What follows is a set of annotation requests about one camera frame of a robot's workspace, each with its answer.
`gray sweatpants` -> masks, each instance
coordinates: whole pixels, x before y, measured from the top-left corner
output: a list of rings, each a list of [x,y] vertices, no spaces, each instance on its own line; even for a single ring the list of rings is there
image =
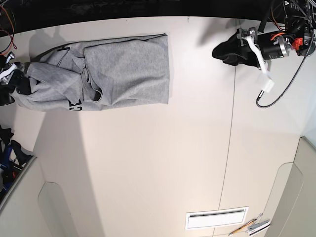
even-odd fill
[[[31,62],[31,95],[12,97],[38,111],[105,110],[168,103],[167,35],[64,45]]]

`gray garment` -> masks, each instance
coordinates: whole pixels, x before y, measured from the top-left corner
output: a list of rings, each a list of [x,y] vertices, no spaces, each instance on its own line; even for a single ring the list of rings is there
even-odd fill
[[[12,97],[31,110],[105,110],[168,103],[166,34],[77,42],[29,64],[31,95]]]

